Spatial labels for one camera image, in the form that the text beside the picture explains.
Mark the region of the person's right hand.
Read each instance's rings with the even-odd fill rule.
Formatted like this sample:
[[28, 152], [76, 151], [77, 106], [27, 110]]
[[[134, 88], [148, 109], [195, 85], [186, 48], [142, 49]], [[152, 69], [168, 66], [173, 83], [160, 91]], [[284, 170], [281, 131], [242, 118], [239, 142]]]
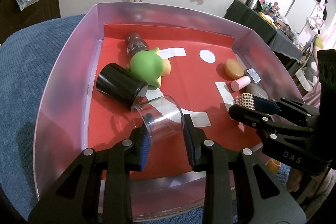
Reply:
[[294, 168], [290, 169], [286, 188], [288, 192], [297, 192], [299, 190], [299, 184], [302, 180], [302, 173]]

